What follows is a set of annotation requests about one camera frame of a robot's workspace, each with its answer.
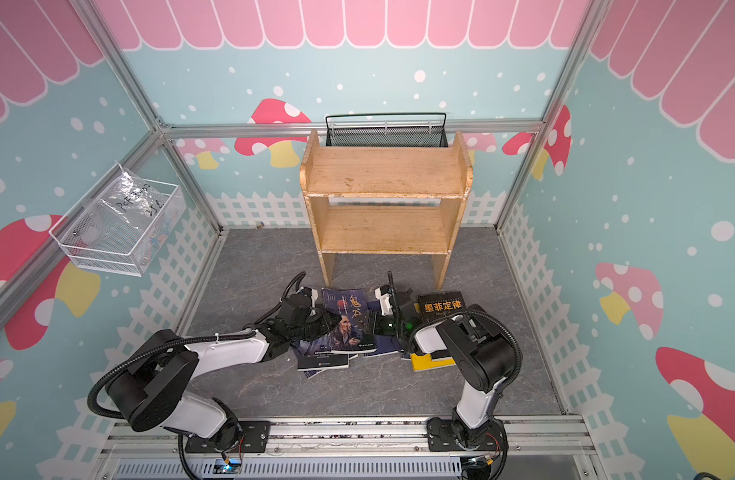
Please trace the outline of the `black deer antler book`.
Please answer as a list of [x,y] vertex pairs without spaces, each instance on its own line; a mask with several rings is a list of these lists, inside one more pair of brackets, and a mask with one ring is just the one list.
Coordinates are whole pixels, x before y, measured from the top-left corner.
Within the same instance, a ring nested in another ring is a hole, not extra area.
[[417,305],[421,318],[434,322],[465,308],[465,299],[459,291],[443,291],[417,296]]

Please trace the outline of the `black wolf book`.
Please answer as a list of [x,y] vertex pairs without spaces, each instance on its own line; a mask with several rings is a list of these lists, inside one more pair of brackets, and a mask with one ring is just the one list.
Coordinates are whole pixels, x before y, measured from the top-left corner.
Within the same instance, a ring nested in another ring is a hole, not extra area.
[[299,345],[294,348],[294,353],[298,360],[298,370],[303,372],[346,369],[350,363],[350,358],[346,354],[315,352],[311,355],[306,355]]

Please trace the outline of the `purple old man book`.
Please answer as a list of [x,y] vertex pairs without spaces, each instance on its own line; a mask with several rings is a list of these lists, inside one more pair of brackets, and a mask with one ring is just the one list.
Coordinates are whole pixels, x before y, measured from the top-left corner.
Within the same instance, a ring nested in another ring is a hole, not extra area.
[[377,350],[375,320],[377,312],[369,308],[363,289],[322,290],[323,304],[329,313],[333,329],[329,346],[335,354],[373,353]]

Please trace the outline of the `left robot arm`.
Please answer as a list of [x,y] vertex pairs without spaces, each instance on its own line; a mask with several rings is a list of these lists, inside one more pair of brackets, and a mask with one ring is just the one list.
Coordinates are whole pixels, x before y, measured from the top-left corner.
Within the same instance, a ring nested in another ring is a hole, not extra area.
[[182,337],[163,329],[96,382],[87,406],[97,416],[127,421],[135,432],[163,427],[226,453],[243,440],[241,423],[223,401],[189,392],[192,380],[271,361],[301,341],[328,335],[337,324],[335,314],[304,288],[235,333]]

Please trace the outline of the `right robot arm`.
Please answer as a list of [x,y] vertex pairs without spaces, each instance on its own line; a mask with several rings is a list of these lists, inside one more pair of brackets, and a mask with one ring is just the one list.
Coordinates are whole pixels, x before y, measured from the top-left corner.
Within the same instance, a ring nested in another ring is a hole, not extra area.
[[451,418],[427,422],[431,451],[507,451],[503,422],[493,410],[521,371],[523,353],[511,331],[459,291],[415,296],[391,284],[375,290],[381,305],[377,332],[405,353],[451,359],[465,379]]

